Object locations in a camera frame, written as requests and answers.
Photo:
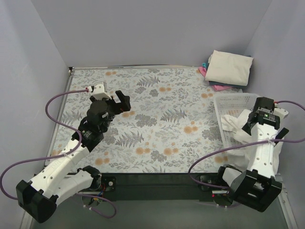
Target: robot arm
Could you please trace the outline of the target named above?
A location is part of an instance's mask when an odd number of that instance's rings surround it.
[[[70,178],[65,179],[65,176],[104,139],[103,133],[107,132],[115,115],[130,111],[130,97],[116,91],[121,101],[116,103],[106,92],[106,83],[98,83],[88,89],[92,94],[92,104],[78,127],[82,135],[81,145],[67,155],[80,140],[79,135],[74,133],[61,152],[63,157],[52,160],[29,182],[22,180],[16,186],[19,205],[39,223],[50,218],[56,207],[70,196],[85,188],[96,190],[101,185],[99,170],[91,166],[80,169]]]
[[[252,136],[253,142],[281,139],[288,133],[285,128],[278,132],[280,117],[275,115],[274,110],[272,99],[257,98],[243,127],[243,130]],[[283,114],[281,117],[285,118],[287,112]],[[282,184],[275,181],[273,171],[274,143],[251,146],[249,149],[252,153],[246,171],[241,172],[233,166],[225,165],[220,167],[218,175],[230,187],[230,199],[263,212],[282,190]]]

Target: table surface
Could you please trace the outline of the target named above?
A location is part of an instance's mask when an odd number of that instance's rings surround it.
[[[195,68],[76,70],[69,90],[107,82],[108,92],[122,90],[132,109],[115,117],[100,144],[77,168],[91,165],[109,173],[186,173],[204,155],[222,148],[214,110],[215,92]],[[90,107],[87,93],[67,96],[61,121],[78,127]],[[64,149],[73,131],[60,126],[50,154]],[[193,172],[217,172],[226,154],[213,156]]]

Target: folded white towel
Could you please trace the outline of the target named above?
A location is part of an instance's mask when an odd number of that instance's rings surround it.
[[[248,116],[251,113],[249,110],[243,110],[238,118],[230,116],[228,114],[221,116],[221,123],[224,131],[230,131],[233,134],[233,138],[242,143],[252,142],[252,137],[242,130],[242,127],[248,120]],[[282,149],[282,142],[279,142],[273,150],[273,171],[276,174],[279,164],[279,154]],[[241,149],[229,150],[228,163],[237,167],[240,170],[246,170],[250,161],[251,153],[255,150],[256,146],[248,146]]]
[[[253,58],[214,50],[205,76],[207,81],[247,86]]]

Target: gray wall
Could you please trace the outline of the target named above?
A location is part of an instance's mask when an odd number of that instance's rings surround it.
[[[254,57],[248,91],[305,105],[305,1],[273,0],[246,55]],[[287,138],[305,137],[305,114],[285,105],[290,112]],[[287,144],[280,155],[279,172],[288,188],[299,228],[305,228],[305,143]]]
[[[271,0],[32,0],[68,66],[199,66],[243,54]]]
[[[46,156],[54,123],[44,106],[64,90],[68,69],[30,0],[0,0],[0,172],[14,162]],[[51,106],[56,116],[60,101]],[[28,180],[43,162],[13,168],[5,189],[16,196],[21,179]],[[0,193],[0,224],[19,228],[23,210]]]

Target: plastic basket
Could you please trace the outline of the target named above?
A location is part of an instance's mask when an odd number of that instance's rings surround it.
[[[214,106],[224,148],[241,143],[235,141],[231,132],[223,130],[220,117],[231,115],[237,118],[244,109],[252,110],[257,97],[259,95],[251,93],[216,94],[214,96]]]

